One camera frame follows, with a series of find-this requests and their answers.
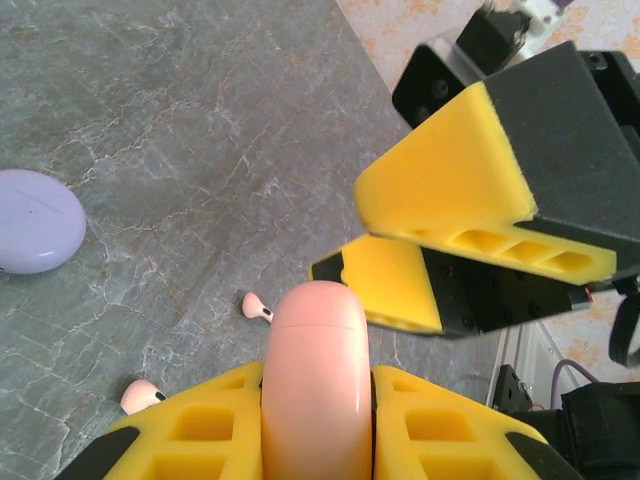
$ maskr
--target yellow foam block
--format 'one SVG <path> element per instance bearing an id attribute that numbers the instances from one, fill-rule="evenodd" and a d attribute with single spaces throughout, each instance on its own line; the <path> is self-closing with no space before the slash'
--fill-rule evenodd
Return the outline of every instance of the yellow foam block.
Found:
<path id="1" fill-rule="evenodd" d="M 392 367 L 375 367 L 374 480 L 534 480 L 505 434 L 535 429 Z"/>
<path id="2" fill-rule="evenodd" d="M 341 280 L 360 300 L 368 321 L 414 333 L 442 331 L 418 245 L 363 235 L 341 254 Z"/>
<path id="3" fill-rule="evenodd" d="M 535 199 L 483 83 L 466 88 L 358 177 L 365 228 L 385 237 L 556 278 L 609 278 L 616 253 L 514 224 Z"/>
<path id="4" fill-rule="evenodd" d="M 105 480 L 262 480 L 261 380 L 252 363 L 118 422 L 140 435 Z"/>

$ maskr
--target black foam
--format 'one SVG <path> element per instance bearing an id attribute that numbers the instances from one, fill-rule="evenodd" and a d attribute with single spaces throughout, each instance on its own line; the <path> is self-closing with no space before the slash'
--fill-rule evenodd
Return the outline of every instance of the black foam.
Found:
<path id="1" fill-rule="evenodd" d="M 344 260 L 342 252 L 338 252 L 314 263 L 311 266 L 311 276 L 313 280 L 342 283 L 342 270 L 344 270 Z"/>
<path id="2" fill-rule="evenodd" d="M 55 480 L 102 480 L 138 435 L 137 428 L 124 427 L 96 438 Z"/>
<path id="3" fill-rule="evenodd" d="M 518 225 L 615 250 L 616 278 L 640 272 L 640 163 L 573 43 L 485 84 L 539 209 Z"/>
<path id="4" fill-rule="evenodd" d="M 580 474 L 546 443 L 517 432 L 509 432 L 506 437 L 540 480 L 582 480 Z"/>

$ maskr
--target wireless earbud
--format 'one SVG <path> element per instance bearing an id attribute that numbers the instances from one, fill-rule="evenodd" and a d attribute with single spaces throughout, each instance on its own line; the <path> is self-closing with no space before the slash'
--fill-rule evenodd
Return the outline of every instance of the wireless earbud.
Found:
<path id="1" fill-rule="evenodd" d="M 253 292 L 247 293 L 242 299 L 242 314 L 247 318 L 262 317 L 269 323 L 273 320 L 273 312 Z"/>
<path id="2" fill-rule="evenodd" d="M 136 380 L 125 390 L 120 406 L 127 415 L 133 415 L 166 399 L 153 383 Z"/>

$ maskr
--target gray marble surface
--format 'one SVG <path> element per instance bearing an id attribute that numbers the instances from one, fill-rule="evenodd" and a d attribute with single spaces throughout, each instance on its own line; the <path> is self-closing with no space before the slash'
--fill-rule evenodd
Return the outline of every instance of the gray marble surface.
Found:
<path id="1" fill-rule="evenodd" d="M 51 478 L 122 413 L 261 359 L 309 263 L 361 232 L 358 172 L 407 133 L 333 1 L 2 0 L 0 168 L 78 195 L 78 255 L 0 277 L 0 478 Z M 495 336 L 371 327 L 372 362 L 482 398 Z"/>

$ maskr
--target screw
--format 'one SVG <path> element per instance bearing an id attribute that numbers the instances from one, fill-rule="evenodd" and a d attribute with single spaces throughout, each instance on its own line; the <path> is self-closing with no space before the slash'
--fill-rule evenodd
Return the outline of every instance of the screw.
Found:
<path id="1" fill-rule="evenodd" d="M 436 80 L 431 84 L 431 94 L 433 98 L 441 100 L 449 95 L 449 85 L 442 79 Z"/>
<path id="2" fill-rule="evenodd" d="M 420 106 L 416 108 L 415 118 L 418 123 L 422 123 L 429 118 L 429 110 L 427 107 Z"/>
<path id="3" fill-rule="evenodd" d="M 473 318 L 471 318 L 469 315 L 462 317 L 462 325 L 467 330 L 471 330 L 473 328 Z"/>
<path id="4" fill-rule="evenodd" d="M 450 265 L 440 265 L 440 275 L 442 277 L 453 277 L 453 268 Z"/>

